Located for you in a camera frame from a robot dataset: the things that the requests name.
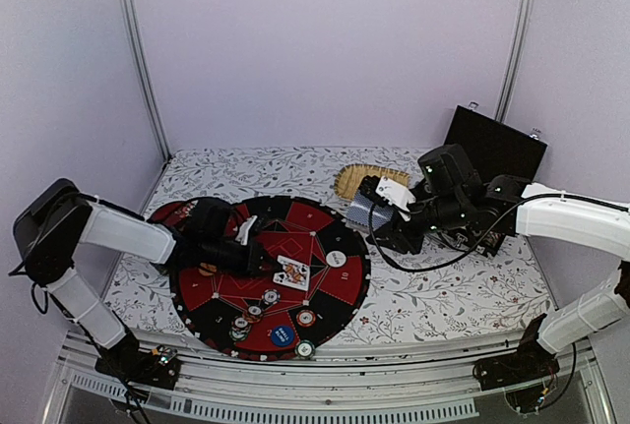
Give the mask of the orange big blind button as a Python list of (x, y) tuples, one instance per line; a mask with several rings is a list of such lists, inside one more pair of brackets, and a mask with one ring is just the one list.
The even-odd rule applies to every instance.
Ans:
[(201, 264), (198, 271), (203, 276), (213, 276), (217, 273), (217, 267), (209, 264)]

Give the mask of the round red black poker mat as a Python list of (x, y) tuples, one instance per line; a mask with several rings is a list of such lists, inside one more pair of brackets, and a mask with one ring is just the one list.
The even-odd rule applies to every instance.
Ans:
[[(274, 275), (239, 276), (217, 272), (203, 276), (198, 267), (170, 274), (170, 290), (177, 314), (186, 328), (209, 347), (250, 361), (288, 360), (301, 340), (310, 340), (315, 349), (340, 333), (357, 314), (370, 283), (370, 261), (362, 237), (345, 226), (340, 214), (315, 201), (288, 196), (250, 198), (236, 204), (240, 217), (226, 234), (234, 237), (239, 225), (252, 215), (262, 221), (254, 235), (273, 257), (285, 256), (310, 267), (307, 291), (273, 283)], [(347, 256), (341, 268), (330, 268), (326, 255), (334, 250)], [(266, 305), (262, 295), (276, 289), (280, 301)], [(251, 324), (248, 337), (234, 342), (229, 337), (231, 322), (244, 317), (250, 305), (264, 310), (263, 319)], [(313, 326), (301, 327), (296, 314), (304, 309), (316, 315)], [(272, 344), (270, 333), (276, 326), (293, 328), (295, 339), (284, 348)]]

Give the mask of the red white poker chip stack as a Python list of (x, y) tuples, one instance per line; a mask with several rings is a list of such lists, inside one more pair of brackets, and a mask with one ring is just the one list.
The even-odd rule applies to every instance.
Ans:
[(304, 309), (296, 314), (296, 321), (301, 327), (308, 328), (314, 325), (316, 315), (313, 311)]

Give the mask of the blue white poker chip stack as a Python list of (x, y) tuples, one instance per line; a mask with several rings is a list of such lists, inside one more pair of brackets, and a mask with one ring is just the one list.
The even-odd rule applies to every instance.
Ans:
[(242, 316), (236, 317), (231, 322), (229, 337), (234, 342), (245, 340), (250, 334), (252, 325)]

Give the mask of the white dealer button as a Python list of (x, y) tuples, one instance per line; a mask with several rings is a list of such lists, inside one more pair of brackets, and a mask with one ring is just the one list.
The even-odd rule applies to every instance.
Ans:
[(339, 250), (334, 250), (326, 255), (326, 264), (330, 268), (341, 268), (347, 263), (347, 255)]

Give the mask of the blue small blind button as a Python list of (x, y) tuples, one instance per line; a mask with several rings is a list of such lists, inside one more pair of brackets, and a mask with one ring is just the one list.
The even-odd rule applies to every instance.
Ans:
[(295, 333), (290, 326), (280, 325), (272, 329), (270, 339), (274, 346), (284, 348), (293, 344)]

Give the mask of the green poker chip stack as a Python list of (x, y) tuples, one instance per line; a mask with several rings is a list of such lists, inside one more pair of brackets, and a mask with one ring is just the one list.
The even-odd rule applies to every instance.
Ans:
[(315, 353), (315, 345), (310, 340), (301, 340), (294, 351), (300, 359), (310, 359)]

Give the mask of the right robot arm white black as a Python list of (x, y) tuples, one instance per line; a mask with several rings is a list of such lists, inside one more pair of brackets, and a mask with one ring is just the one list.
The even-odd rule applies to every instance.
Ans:
[(496, 232), (537, 236), (591, 247), (619, 258), (619, 267), (595, 288), (526, 327), (515, 352), (478, 360), (473, 375), (484, 390), (517, 385), (558, 372), (557, 354), (629, 314), (629, 208), (500, 175), (481, 181), (459, 145), (445, 145), (418, 160), (423, 178), (413, 189), (383, 175), (368, 175), (359, 192), (372, 207), (390, 207), (391, 219), (370, 229), (373, 244), (413, 253), (430, 231), (464, 228), (481, 238)]

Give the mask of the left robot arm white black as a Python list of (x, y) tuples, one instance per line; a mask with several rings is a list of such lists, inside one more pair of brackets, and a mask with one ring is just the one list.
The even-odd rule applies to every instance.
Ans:
[(185, 268), (244, 277), (278, 273), (282, 265), (254, 238), (261, 225), (260, 217), (244, 217), (235, 206), (212, 197), (186, 200), (148, 220), (60, 178), (15, 220), (21, 261), (10, 274), (27, 276), (46, 302), (83, 330), (99, 355), (95, 367), (101, 374), (124, 386), (172, 390), (181, 368), (175, 349), (141, 349), (132, 331), (79, 274), (77, 247), (89, 244), (130, 254), (168, 273)]

